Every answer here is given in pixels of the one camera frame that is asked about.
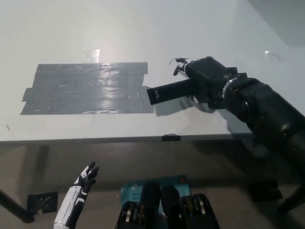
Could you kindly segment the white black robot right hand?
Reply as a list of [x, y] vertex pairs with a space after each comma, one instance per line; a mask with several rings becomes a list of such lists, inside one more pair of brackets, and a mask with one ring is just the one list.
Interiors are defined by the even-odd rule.
[[207, 104], [213, 110], [225, 108], [222, 90], [229, 80], [238, 75], [236, 67], [225, 67], [210, 56], [197, 60], [174, 60], [178, 65], [173, 74], [184, 73], [193, 84], [193, 101]]

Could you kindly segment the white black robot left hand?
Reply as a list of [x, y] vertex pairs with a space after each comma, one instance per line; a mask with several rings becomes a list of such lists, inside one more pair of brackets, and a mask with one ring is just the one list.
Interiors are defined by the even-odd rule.
[[91, 162], [70, 186], [54, 220], [54, 229], [74, 229], [88, 193], [95, 184], [99, 167]]

